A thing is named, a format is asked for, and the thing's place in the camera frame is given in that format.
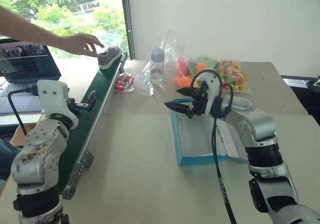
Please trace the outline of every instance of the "black cable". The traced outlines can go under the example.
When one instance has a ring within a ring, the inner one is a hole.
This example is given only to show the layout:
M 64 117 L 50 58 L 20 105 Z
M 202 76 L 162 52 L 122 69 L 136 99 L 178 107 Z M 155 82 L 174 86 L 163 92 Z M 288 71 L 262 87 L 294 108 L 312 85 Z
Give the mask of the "black cable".
M 220 82 L 220 87 L 225 87 L 225 86 L 228 86 L 229 89 L 230 89 L 230 100 L 229 100 L 229 104 L 228 106 L 225 108 L 224 110 L 224 117 L 227 115 L 227 113 L 230 111 L 231 109 L 231 106 L 232 106 L 232 103 L 233 103 L 233 100 L 234 100 L 234 90 L 232 88 L 232 86 L 228 83 L 224 84 L 222 83 L 222 79 L 220 77 L 220 75 L 212 70 L 212 69 L 204 69 L 202 71 L 199 71 L 192 79 L 191 81 L 191 84 L 190 84 L 190 87 L 193 89 L 194 87 L 194 84 L 195 84 L 195 81 L 196 79 L 202 74 L 202 73 L 213 73 L 214 75 L 216 75 L 218 77 L 218 80 Z M 230 205 L 230 202 L 229 202 L 229 198 L 228 198 L 228 195 L 227 195 L 227 191 L 226 191 L 226 188 L 225 188 L 225 185 L 224 185 L 224 182 L 223 182 L 223 178 L 222 178 L 222 175 L 221 175 L 221 172 L 220 172 L 220 168 L 219 168 L 219 164 L 218 164 L 218 155 L 217 155 L 217 147 L 216 147 L 216 143 L 217 143 L 217 118 L 214 117 L 213 118 L 213 128 L 212 128 L 212 133 L 211 133 L 211 147 L 212 147 L 212 153 L 213 153 L 213 158 L 214 158 L 214 162 L 215 162 L 215 168 L 216 168 L 216 174 L 218 176 L 218 181 L 219 181 L 219 186 L 220 186 L 220 191 L 221 191 L 221 195 L 222 195 L 222 198 L 223 198 L 223 202 L 224 202 L 224 205 L 225 205 L 225 208 L 226 208 L 226 211 L 228 213 L 228 216 L 229 216 L 229 219 L 230 219 L 230 222 L 231 224 L 237 224 L 237 221 L 236 221 L 236 218 L 235 218 L 235 215 L 232 211 L 232 208 L 231 208 L 231 205 Z
M 2 83 L 0 84 L 0 87 L 2 87 L 2 85 L 5 84 L 6 82 L 7 82 L 7 80 L 5 80 L 4 82 L 2 82 Z
M 230 100 L 229 100 L 228 106 L 225 108 L 224 116 L 226 116 L 226 114 L 231 109 L 232 102 L 234 100 L 234 90 L 233 90 L 232 86 L 227 83 L 227 84 L 224 84 L 222 87 L 225 87 L 225 86 L 228 86 L 230 88 Z M 218 176 L 221 195 L 222 195 L 223 202 L 224 202 L 226 211 L 228 213 L 230 222 L 232 224 L 237 224 L 235 215 L 234 215 L 234 213 L 232 211 L 232 208 L 231 208 L 231 205 L 230 205 L 230 202 L 229 202 L 229 198 L 228 198 L 227 191 L 226 191 L 223 179 L 222 179 L 222 175 L 221 175 L 221 172 L 220 172 L 220 168 L 219 168 L 219 164 L 218 164 L 216 143 L 217 143 L 217 118 L 214 117 L 214 119 L 213 119 L 213 128 L 212 128 L 212 133 L 211 133 L 211 147 L 212 147 L 213 158 L 214 158 L 214 162 L 215 162 L 216 174 Z
M 13 113 L 15 114 L 16 118 L 18 119 L 18 122 L 19 122 L 19 124 L 20 124 L 20 126 L 22 128 L 22 131 L 23 131 L 24 135 L 27 135 L 27 131 L 26 131 L 26 128 L 25 128 L 23 122 L 20 119 L 20 116 L 19 116 L 19 114 L 17 112 L 17 109 L 15 108 L 15 105 L 14 105 L 14 103 L 12 101 L 11 95 L 15 94 L 15 93 L 25 93 L 26 91 L 27 91 L 26 89 L 21 89 L 21 90 L 13 90 L 13 91 L 8 93 L 8 100 L 9 100 L 10 106 L 11 106 L 11 108 L 13 110 Z

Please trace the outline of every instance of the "laptop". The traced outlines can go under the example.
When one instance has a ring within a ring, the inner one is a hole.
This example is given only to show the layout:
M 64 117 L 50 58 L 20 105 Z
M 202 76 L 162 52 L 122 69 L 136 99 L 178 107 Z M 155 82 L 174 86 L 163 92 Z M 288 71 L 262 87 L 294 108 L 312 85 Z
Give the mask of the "laptop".
M 9 92 L 36 85 L 38 80 L 61 77 L 47 46 L 11 38 L 0 39 L 0 73 L 6 79 L 0 86 L 0 114 L 13 113 Z M 18 113 L 42 110 L 38 96 L 22 92 L 11 97 Z

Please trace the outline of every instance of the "open box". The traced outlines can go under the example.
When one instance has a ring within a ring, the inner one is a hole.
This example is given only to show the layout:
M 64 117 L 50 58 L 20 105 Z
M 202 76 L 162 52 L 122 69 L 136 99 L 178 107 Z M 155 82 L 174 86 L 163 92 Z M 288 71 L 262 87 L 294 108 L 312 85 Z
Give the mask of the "open box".
M 190 103 L 192 99 L 175 99 Z M 179 166 L 215 164 L 211 146 L 214 119 L 205 115 L 186 115 L 172 111 L 171 121 L 174 135 L 176 158 Z M 236 138 L 232 128 L 222 120 L 217 120 L 216 152 L 218 162 L 227 157 L 245 160 L 246 153 Z

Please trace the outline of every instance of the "gray sneaker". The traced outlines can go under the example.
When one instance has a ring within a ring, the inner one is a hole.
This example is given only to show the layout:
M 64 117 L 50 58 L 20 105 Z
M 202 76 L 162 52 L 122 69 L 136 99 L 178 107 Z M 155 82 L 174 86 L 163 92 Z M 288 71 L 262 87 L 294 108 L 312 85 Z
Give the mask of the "gray sneaker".
M 118 46 L 110 46 L 107 50 L 103 53 L 98 54 L 98 65 L 100 69 L 109 69 L 114 63 L 121 56 L 121 48 Z

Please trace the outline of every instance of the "human arm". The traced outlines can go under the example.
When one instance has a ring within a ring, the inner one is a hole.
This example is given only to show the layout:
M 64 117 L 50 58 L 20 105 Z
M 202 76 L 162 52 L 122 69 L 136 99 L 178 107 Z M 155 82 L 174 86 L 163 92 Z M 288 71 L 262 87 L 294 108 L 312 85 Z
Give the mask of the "human arm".
M 97 57 L 95 45 L 104 46 L 94 35 L 77 33 L 58 36 L 28 22 L 2 6 L 0 6 L 0 34 L 13 39 L 51 46 L 72 54 L 90 57 Z

